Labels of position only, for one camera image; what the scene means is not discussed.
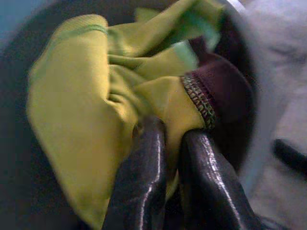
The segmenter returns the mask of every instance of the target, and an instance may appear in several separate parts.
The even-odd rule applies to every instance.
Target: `yellow cloth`
[[[112,27],[101,16],[79,16],[54,32],[29,72],[29,121],[70,205],[94,229],[140,117],[155,114],[166,124],[167,196],[182,135],[204,127],[179,78],[196,68],[191,48],[182,42],[158,52],[187,11],[218,30],[222,6],[210,0],[180,0],[153,18]]]

